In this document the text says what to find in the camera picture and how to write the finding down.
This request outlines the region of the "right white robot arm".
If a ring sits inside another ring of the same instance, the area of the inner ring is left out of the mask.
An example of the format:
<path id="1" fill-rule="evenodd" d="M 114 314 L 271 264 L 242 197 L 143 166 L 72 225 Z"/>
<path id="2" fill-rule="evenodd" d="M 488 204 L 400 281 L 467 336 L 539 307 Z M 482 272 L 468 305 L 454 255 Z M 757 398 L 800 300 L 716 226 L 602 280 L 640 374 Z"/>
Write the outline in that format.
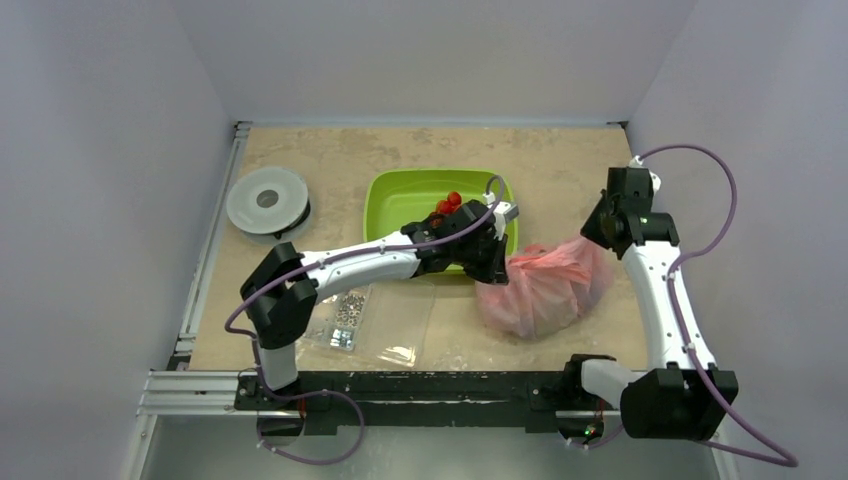
<path id="1" fill-rule="evenodd" d="M 561 392 L 576 407 L 599 398 L 618 410 L 632 438 L 706 441 L 739 392 L 700 334 L 684 278 L 674 220 L 652 209 L 659 178 L 642 167 L 611 167 L 581 235 L 616 254 L 633 286 L 648 347 L 638 373 L 606 355 L 575 354 Z"/>

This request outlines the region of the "pink plastic bag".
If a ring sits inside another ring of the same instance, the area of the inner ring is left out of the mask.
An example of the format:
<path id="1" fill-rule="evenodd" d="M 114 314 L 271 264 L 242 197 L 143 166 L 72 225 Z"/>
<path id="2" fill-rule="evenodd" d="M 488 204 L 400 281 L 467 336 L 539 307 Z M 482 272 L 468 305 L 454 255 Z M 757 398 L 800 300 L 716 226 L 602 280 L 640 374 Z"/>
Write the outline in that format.
<path id="1" fill-rule="evenodd" d="M 508 283 L 475 285 L 484 325 L 537 340 L 587 316 L 613 283 L 606 251 L 577 236 L 555 246 L 534 244 L 507 258 Z"/>

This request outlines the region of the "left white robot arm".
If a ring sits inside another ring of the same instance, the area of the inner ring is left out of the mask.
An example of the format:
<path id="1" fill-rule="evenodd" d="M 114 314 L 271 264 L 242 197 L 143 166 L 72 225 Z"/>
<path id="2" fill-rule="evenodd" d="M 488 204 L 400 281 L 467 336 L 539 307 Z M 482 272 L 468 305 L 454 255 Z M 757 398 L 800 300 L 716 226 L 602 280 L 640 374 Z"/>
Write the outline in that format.
<path id="1" fill-rule="evenodd" d="M 292 405 L 298 395 L 295 343 L 314 307 L 323 300 L 377 282 L 406 280 L 460 267 L 479 283 L 505 285 L 507 225 L 516 204 L 487 195 L 455 212 L 411 222 L 371 242 L 336 250 L 300 252 L 276 245 L 240 288 L 242 303 L 225 323 L 246 314 L 261 375 L 259 395 L 272 408 Z"/>

